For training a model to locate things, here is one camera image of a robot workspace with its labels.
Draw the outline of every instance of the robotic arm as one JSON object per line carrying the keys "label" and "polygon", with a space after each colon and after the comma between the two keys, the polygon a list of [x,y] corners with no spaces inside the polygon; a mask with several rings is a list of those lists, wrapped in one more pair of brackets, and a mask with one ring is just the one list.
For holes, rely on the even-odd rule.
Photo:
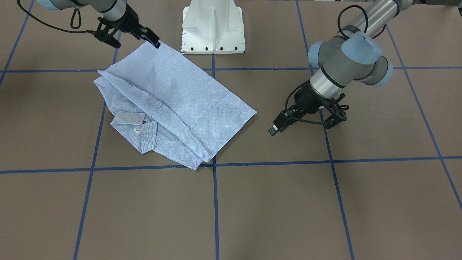
{"label": "robotic arm", "polygon": [[[382,33],[385,25],[400,11],[413,4],[458,6],[460,0],[376,0],[367,9],[350,6],[338,18],[339,32],[328,42],[314,43],[308,52],[310,64],[319,68],[305,83],[297,87],[287,98],[285,110],[273,121],[268,130],[274,136],[297,121],[321,124],[330,129],[346,121],[347,105],[339,102],[345,97],[343,89],[353,80],[370,86],[380,86],[388,82],[393,74],[393,66],[382,56],[382,49],[373,40],[376,33]],[[351,7],[363,11],[351,23],[340,27],[341,14]],[[295,104],[287,107],[295,93]],[[331,116],[325,122],[301,119],[304,115],[315,114],[325,108]]]}
{"label": "robotic arm", "polygon": [[144,39],[150,42],[156,48],[160,46],[159,37],[149,28],[139,24],[138,15],[124,0],[38,0],[38,2],[49,10],[67,8],[78,10],[90,5],[102,14],[102,17],[98,17],[99,26],[93,32],[95,38],[114,48],[121,46],[114,37],[117,31],[128,32],[138,40]]}

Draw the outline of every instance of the folded shirt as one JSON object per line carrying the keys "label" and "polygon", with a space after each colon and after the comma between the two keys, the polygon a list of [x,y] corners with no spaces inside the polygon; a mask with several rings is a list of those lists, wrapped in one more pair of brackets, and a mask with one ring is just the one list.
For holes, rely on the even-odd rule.
{"label": "folded shirt", "polygon": [[138,151],[191,169],[209,162],[256,111],[181,53],[142,44],[94,82],[111,125]]}

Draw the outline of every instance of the grid line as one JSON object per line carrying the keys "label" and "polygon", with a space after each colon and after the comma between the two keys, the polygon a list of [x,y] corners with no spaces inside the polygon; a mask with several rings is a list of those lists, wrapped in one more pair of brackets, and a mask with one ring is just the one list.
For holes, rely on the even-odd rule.
{"label": "grid line", "polygon": [[[315,67],[288,67],[288,68],[216,68],[215,71],[253,71],[253,70],[317,70]],[[393,67],[393,69],[462,69],[462,67]],[[52,72],[96,72],[101,69],[24,69],[24,70],[6,70],[3,73],[52,73]],[[212,68],[202,68],[204,71],[212,71]]]}
{"label": "grid line", "polygon": [[404,68],[404,73],[406,74],[406,77],[407,77],[407,81],[409,82],[409,86],[411,87],[411,90],[412,90],[412,93],[414,95],[414,98],[415,98],[415,101],[417,103],[417,106],[419,107],[419,110],[420,110],[420,113],[422,115],[422,118],[423,120],[425,121],[425,125],[427,126],[427,129],[428,129],[428,133],[430,134],[430,137],[432,138],[432,141],[433,141],[433,144],[435,146],[435,149],[436,149],[436,152],[438,153],[438,156],[439,156],[439,159],[441,161],[441,164],[443,165],[443,169],[444,171],[446,172],[446,176],[448,178],[448,181],[451,185],[451,188],[452,188],[452,191],[454,192],[454,195],[456,197],[456,200],[457,202],[459,203],[459,207],[460,209],[462,210],[462,202],[461,202],[461,199],[459,197],[459,194],[457,193],[457,189],[456,189],[456,186],[454,185],[454,182],[452,181],[452,178],[451,178],[451,174],[449,173],[449,170],[447,169],[446,167],[446,163],[444,162],[444,159],[443,159],[443,156],[441,154],[441,151],[438,147],[438,144],[436,142],[436,139],[435,139],[435,136],[433,135],[433,132],[432,132],[432,129],[430,127],[430,124],[428,123],[428,120],[427,120],[427,117],[425,116],[425,113],[424,113],[424,110],[422,108],[422,105],[420,104],[420,101],[419,101],[419,97],[417,96],[417,92],[415,91],[414,89],[414,85],[412,84],[412,81],[411,81],[411,78],[409,77],[409,73],[407,72],[407,69],[406,66],[404,66],[404,62],[403,62],[403,59],[401,57],[401,54],[398,50],[398,46],[396,45],[396,42],[395,40],[393,39],[393,35],[391,34],[391,31],[390,31],[390,28],[388,27],[388,25],[386,26],[387,27],[387,31],[388,31],[388,34],[390,35],[390,38],[391,38],[391,42],[393,43],[393,46],[395,47],[395,50],[396,50],[396,53],[398,55],[398,58],[400,59],[400,62],[401,62],[401,65],[403,66]]}
{"label": "grid line", "polygon": [[[295,4],[297,6],[298,19],[300,20],[300,27],[302,29],[303,40],[304,40],[304,43],[305,43],[306,56],[308,57],[309,48],[308,48],[308,44],[307,44],[307,41],[306,41],[305,29],[304,29],[303,20],[302,20],[302,14],[300,12],[300,5],[299,5],[298,1],[295,1]],[[314,72],[313,72],[313,67],[312,67],[311,64],[310,64],[310,72],[311,72],[311,76],[313,76]],[[321,110],[319,110],[319,115],[321,117],[321,122],[324,123],[324,117],[322,116],[322,111]],[[345,229],[346,241],[348,243],[348,249],[350,251],[351,260],[354,260],[353,245],[352,245],[351,238],[350,238],[350,231],[348,229],[348,223],[347,223],[347,217],[345,215],[345,209],[343,207],[342,195],[340,193],[339,182],[337,180],[337,173],[335,171],[334,159],[332,157],[332,152],[331,152],[331,149],[330,149],[329,136],[327,134],[327,129],[325,127],[323,127],[323,129],[324,129],[324,135],[326,137],[326,147],[327,147],[327,152],[329,154],[329,163],[330,163],[330,167],[332,169],[332,176],[334,178],[335,189],[337,191],[337,198],[338,198],[338,201],[339,201],[340,212],[341,212],[341,215],[342,215],[343,227]]]}
{"label": "grid line", "polygon": [[[34,0],[30,2],[29,10],[28,12],[32,11],[32,7],[34,6]],[[16,42],[14,42],[13,49],[11,50],[10,56],[8,57],[8,61],[6,62],[5,68],[3,69],[3,73],[1,74],[0,77],[0,85],[3,82],[3,79],[5,78],[6,71],[8,70],[8,67],[10,66],[11,59],[13,58],[14,52],[16,51],[16,47],[18,46],[19,40],[24,32],[24,28],[26,27],[27,21],[29,20],[29,15],[26,14],[26,18],[24,19],[23,26],[21,27],[21,30],[19,31],[18,37],[16,38]]]}
{"label": "grid line", "polygon": [[[215,54],[212,54],[212,77],[215,79]],[[215,260],[220,259],[219,221],[218,221],[218,182],[217,182],[217,156],[213,157],[213,209],[215,213]]]}
{"label": "grid line", "polygon": [[[117,36],[118,41],[120,41],[121,36],[122,36],[122,32],[120,31],[119,35]],[[114,56],[112,58],[112,64],[114,64],[116,62],[117,52],[118,52],[118,49],[116,49],[114,51]],[[99,121],[98,135],[96,137],[96,143],[95,143],[95,153],[93,154],[93,160],[91,162],[92,170],[90,171],[90,175],[88,176],[88,184],[87,184],[87,189],[86,189],[86,193],[85,193],[85,200],[84,200],[84,205],[83,205],[83,209],[82,209],[82,216],[80,217],[80,224],[79,224],[79,231],[77,233],[77,240],[75,242],[73,260],[77,260],[77,255],[79,254],[80,239],[82,237],[82,232],[83,232],[83,227],[84,227],[84,222],[85,222],[86,209],[87,209],[87,205],[88,205],[88,199],[90,197],[91,182],[93,181],[93,174],[95,172],[94,168],[96,166],[96,158],[98,156],[99,141],[101,139],[101,133],[103,131],[104,112],[105,112],[105,110],[106,110],[106,101],[104,102],[103,110],[101,112],[101,118],[100,118],[100,121]]]}
{"label": "grid line", "polygon": [[[443,160],[462,160],[462,156],[443,156]],[[394,162],[394,161],[434,161],[440,157],[407,157],[407,158],[373,158],[373,159],[347,159],[333,160],[337,163],[365,163],[365,162]],[[328,164],[330,160],[321,161],[264,161],[264,162],[234,162],[217,163],[216,167],[238,167],[238,166],[270,166],[270,165],[303,165],[303,164]],[[213,167],[213,164],[201,164],[199,168]],[[0,174],[21,174],[21,173],[67,173],[67,172],[101,172],[101,171],[131,171],[131,170],[155,170],[155,169],[183,169],[183,165],[152,165],[152,166],[122,166],[122,167],[95,167],[95,168],[57,168],[57,169],[25,169],[25,170],[3,170]]]}
{"label": "grid line", "polygon": [[[29,12],[31,11],[32,7],[33,7],[33,4],[34,4],[34,0],[31,1],[31,4],[30,4],[30,7],[29,7]],[[302,22],[302,18],[301,18],[301,13],[300,13],[300,9],[299,9],[299,4],[298,4],[298,1],[296,1],[296,5],[297,5],[297,11],[298,11],[298,15],[299,15],[299,19],[300,19],[300,25],[301,25],[301,29],[302,29],[302,33],[303,33],[303,38],[304,38],[304,43],[305,43],[305,48],[306,48],[306,51],[308,53],[308,45],[307,45],[307,41],[306,41],[306,37],[305,37],[305,33],[304,33],[304,26],[303,26],[303,22]],[[10,53],[10,56],[8,58],[8,61],[6,63],[6,66],[4,68],[4,70],[2,71],[1,73],[1,76],[0,76],[0,84],[2,83],[5,75],[7,73],[52,73],[52,72],[57,72],[57,73],[61,73],[61,72],[96,72],[97,69],[81,69],[81,70],[71,70],[71,69],[58,69],[58,70],[8,70],[8,67],[9,67],[9,64],[11,63],[11,60],[12,60],[12,57],[14,55],[14,52],[16,50],[16,47],[19,43],[19,40],[23,34],[23,31],[25,29],[25,26],[27,24],[27,21],[28,21],[28,18],[29,18],[29,15],[26,15],[25,17],[25,20],[24,20],[24,23],[23,23],[23,26],[18,34],[18,37],[16,39],[16,42],[13,46],[13,49]],[[404,66],[404,63],[402,61],[402,58],[399,54],[399,51],[398,51],[398,48],[394,42],[394,39],[392,37],[392,34],[391,34],[391,31],[389,30],[388,26],[387,26],[387,30],[388,30],[388,33],[392,39],[392,42],[393,42],[393,45],[395,47],[395,50],[398,54],[398,57],[401,61],[401,64],[402,64],[402,67],[394,67],[395,69],[404,69],[405,71],[405,74],[407,76],[407,79],[409,81],[409,84],[410,84],[410,87],[413,91],[413,94],[414,94],[414,97],[416,99],[416,102],[419,106],[419,109],[421,111],[421,114],[425,120],[425,123],[427,125],[427,128],[429,130],[429,133],[432,137],[432,140],[433,140],[433,143],[435,145],[435,148],[438,152],[438,157],[412,157],[412,158],[382,158],[382,159],[352,159],[352,160],[333,160],[332,158],[332,154],[331,154],[331,151],[330,151],[330,145],[329,145],[329,142],[328,142],[328,134],[327,134],[327,131],[325,130],[325,136],[326,136],[326,145],[327,145],[327,149],[328,149],[328,153],[329,153],[329,161],[327,160],[324,160],[324,161],[287,161],[287,162],[250,162],[250,163],[217,163],[216,162],[216,157],[214,157],[213,159],[213,163],[212,164],[203,164],[203,165],[200,165],[199,167],[212,167],[213,168],[213,185],[214,185],[214,206],[215,206],[215,250],[216,250],[216,259],[218,260],[219,259],[219,236],[218,236],[218,230],[219,230],[219,227],[218,227],[218,187],[217,187],[217,175],[216,175],[216,171],[217,171],[217,167],[235,167],[235,166],[263,166],[263,165],[295,165],[295,164],[330,164],[331,167],[332,167],[332,171],[333,171],[333,176],[334,176],[334,181],[335,181],[335,186],[336,186],[336,190],[337,190],[337,195],[338,195],[338,199],[339,199],[339,204],[340,204],[340,210],[342,212],[342,218],[344,219],[344,225],[345,225],[345,229],[346,229],[346,235],[347,235],[347,239],[348,239],[348,244],[349,244],[349,248],[350,248],[350,254],[351,254],[351,257],[352,257],[352,260],[354,259],[354,255],[353,255],[353,249],[351,247],[351,241],[350,241],[350,236],[349,236],[349,232],[348,232],[348,227],[347,227],[347,221],[346,221],[346,218],[345,218],[345,213],[344,213],[344,209],[343,209],[343,204],[342,204],[342,201],[341,201],[341,194],[340,194],[340,189],[339,189],[339,186],[338,186],[338,181],[337,181],[337,178],[336,178],[336,172],[335,172],[335,168],[334,168],[334,164],[336,163],[361,163],[361,162],[382,162],[382,161],[428,161],[428,160],[440,160],[442,165],[443,165],[443,168],[447,174],[447,177],[448,177],[448,180],[450,181],[450,184],[452,186],[452,189],[454,191],[454,194],[456,196],[456,199],[459,203],[459,206],[461,207],[462,209],[462,203],[461,203],[461,200],[459,198],[459,195],[457,193],[457,190],[452,182],[452,178],[450,176],[450,173],[446,167],[446,164],[444,162],[444,160],[461,160],[462,159],[462,156],[442,156],[441,155],[441,152],[439,151],[439,148],[438,148],[438,145],[436,143],[436,140],[433,136],[433,133],[430,129],[430,126],[427,122],[427,119],[425,117],[425,114],[424,114],[424,111],[420,105],[420,102],[419,102],[419,99],[417,97],[417,93],[416,91],[414,90],[413,88],[413,85],[412,85],[412,82],[411,82],[411,79],[407,73],[407,70],[408,69],[462,69],[462,67],[405,67]],[[115,50],[115,53],[114,53],[114,56],[113,56],[113,63],[115,63],[116,61],[116,57],[117,57],[117,49]],[[311,74],[313,75],[313,70],[316,70],[317,68],[313,68],[311,66],[311,64],[309,64],[309,67],[299,67],[299,68],[215,68],[215,56],[212,55],[212,63],[213,63],[213,67],[212,68],[203,68],[204,71],[212,71],[212,74],[213,74],[213,77],[215,78],[215,71],[239,71],[239,70],[310,70],[311,71]],[[103,106],[103,111],[102,111],[102,115],[101,115],[101,119],[100,119],[100,126],[99,126],[99,130],[98,130],[98,135],[97,135],[97,141],[96,141],[96,144],[95,144],[95,152],[94,152],[94,156],[93,156],[93,160],[92,160],[92,164],[91,164],[91,167],[90,168],[66,168],[66,169],[32,169],[32,170],[6,170],[6,171],[0,171],[0,174],[13,174],[13,173],[53,173],[53,172],[88,172],[90,171],[90,175],[89,175],[89,180],[88,180],[88,184],[87,184],[87,190],[86,190],[86,194],[85,194],[85,200],[84,200],[84,206],[83,206],[83,210],[82,210],[82,216],[81,216],[81,220],[80,220],[80,225],[79,225],[79,233],[78,233],[78,237],[77,237],[77,241],[76,241],[76,247],[75,247],[75,251],[74,251],[74,260],[77,259],[77,254],[78,254],[78,250],[79,250],[79,243],[80,243],[80,238],[81,238],[81,234],[82,234],[82,229],[83,229],[83,224],[84,224],[84,220],[85,220],[85,213],[86,213],[86,207],[87,207],[87,204],[88,204],[88,198],[89,198],[89,194],[90,194],[90,189],[91,189],[91,181],[92,181],[92,177],[93,177],[93,173],[95,171],[116,171],[116,170],[136,170],[136,169],[171,169],[171,168],[185,168],[184,166],[182,165],[167,165],[167,166],[140,166],[140,167],[95,167],[96,166],[96,159],[97,159],[97,151],[98,151],[98,147],[99,147],[99,141],[100,141],[100,137],[101,137],[101,132],[102,132],[102,126],[103,126],[103,121],[104,121],[104,111],[105,111],[105,107],[106,107],[106,103],[104,103],[104,106]]]}

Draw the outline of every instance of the shirt label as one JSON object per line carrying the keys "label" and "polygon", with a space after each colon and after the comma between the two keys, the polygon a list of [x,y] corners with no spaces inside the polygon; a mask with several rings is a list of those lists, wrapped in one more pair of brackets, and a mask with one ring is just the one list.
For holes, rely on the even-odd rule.
{"label": "shirt label", "polygon": [[141,133],[141,127],[137,126],[137,127],[133,128],[133,131],[135,131],[135,133],[139,135]]}

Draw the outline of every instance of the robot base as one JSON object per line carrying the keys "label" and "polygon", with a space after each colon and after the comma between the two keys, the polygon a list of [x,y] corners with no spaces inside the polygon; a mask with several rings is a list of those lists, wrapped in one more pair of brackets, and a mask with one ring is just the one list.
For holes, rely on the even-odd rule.
{"label": "robot base", "polygon": [[245,51],[242,9],[233,0],[193,0],[183,10],[182,53]]}

